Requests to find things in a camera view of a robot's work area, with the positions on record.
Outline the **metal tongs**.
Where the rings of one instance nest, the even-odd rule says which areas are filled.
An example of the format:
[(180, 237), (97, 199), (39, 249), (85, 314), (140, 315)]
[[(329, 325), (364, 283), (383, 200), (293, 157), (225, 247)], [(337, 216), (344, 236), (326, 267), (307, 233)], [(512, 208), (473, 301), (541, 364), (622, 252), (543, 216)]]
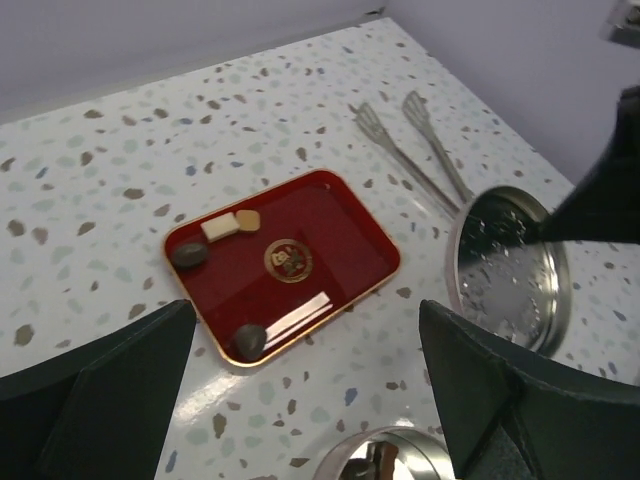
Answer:
[(456, 216), (473, 198), (455, 162), (432, 125), (427, 101), (412, 90), (400, 104), (403, 126), (387, 128), (367, 102), (355, 108), (355, 124), (375, 145), (397, 162), (447, 215)]

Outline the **round silver tin lid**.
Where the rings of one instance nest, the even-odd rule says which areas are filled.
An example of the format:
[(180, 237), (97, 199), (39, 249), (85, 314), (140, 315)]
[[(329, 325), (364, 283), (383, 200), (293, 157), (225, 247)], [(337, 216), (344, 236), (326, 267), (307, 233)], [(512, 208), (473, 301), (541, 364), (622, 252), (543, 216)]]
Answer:
[(456, 313), (551, 357), (567, 333), (572, 294), (565, 245), (535, 237), (548, 215), (532, 195), (512, 186), (474, 197), (452, 222), (445, 281)]

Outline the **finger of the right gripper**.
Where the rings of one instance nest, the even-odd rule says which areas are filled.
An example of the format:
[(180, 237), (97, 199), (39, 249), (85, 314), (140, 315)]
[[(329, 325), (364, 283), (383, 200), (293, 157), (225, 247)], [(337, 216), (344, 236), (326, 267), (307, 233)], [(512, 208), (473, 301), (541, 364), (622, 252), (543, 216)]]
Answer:
[(537, 227), (544, 242), (639, 243), (639, 87), (624, 89), (599, 160)]

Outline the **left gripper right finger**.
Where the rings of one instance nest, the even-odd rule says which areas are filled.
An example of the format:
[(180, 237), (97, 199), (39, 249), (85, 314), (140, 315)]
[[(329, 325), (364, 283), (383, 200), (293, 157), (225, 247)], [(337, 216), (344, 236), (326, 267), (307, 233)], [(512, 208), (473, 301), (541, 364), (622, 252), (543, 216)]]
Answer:
[(419, 333), (459, 479), (636, 479), (639, 389), (545, 358), (433, 300)]

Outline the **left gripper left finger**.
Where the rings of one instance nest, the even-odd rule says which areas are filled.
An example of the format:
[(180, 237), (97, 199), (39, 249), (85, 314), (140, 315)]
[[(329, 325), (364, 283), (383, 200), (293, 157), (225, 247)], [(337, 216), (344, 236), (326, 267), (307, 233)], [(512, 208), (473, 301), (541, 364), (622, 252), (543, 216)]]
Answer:
[(2, 478), (153, 478), (195, 326), (177, 300), (3, 377)]

